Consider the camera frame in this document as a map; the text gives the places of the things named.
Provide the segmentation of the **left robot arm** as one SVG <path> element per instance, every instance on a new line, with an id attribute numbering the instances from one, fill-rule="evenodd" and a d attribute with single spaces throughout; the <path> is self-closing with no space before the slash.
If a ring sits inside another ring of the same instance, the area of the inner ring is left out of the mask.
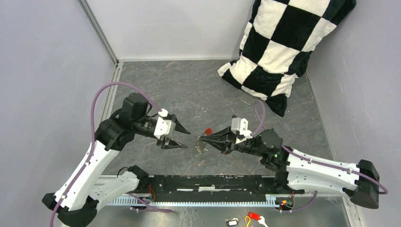
<path id="1" fill-rule="evenodd" d="M 126 97 L 122 107 L 102 121 L 95 131 L 95 140 L 67 182 L 42 202 L 53 216 L 69 227 L 86 227 L 105 205 L 127 192 L 144 192 L 149 175 L 138 166 L 129 167 L 121 176 L 96 187 L 95 183 L 109 163 L 136 135 L 156 139 L 162 149 L 183 148 L 171 139 L 174 131 L 188 134 L 167 110 L 149 116 L 151 103 L 140 93 Z"/>

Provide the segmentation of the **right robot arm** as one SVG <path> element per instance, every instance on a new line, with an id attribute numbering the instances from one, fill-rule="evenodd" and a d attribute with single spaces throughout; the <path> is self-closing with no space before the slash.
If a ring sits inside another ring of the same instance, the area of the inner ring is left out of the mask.
<path id="1" fill-rule="evenodd" d="M 200 140 L 222 154 L 238 151 L 261 157 L 260 163 L 276 173 L 273 187 L 279 193 L 317 191 L 346 196 L 360 207 L 379 208 L 380 176 L 371 161 L 346 163 L 315 157 L 284 146 L 273 129 L 247 138 L 227 127 Z"/>

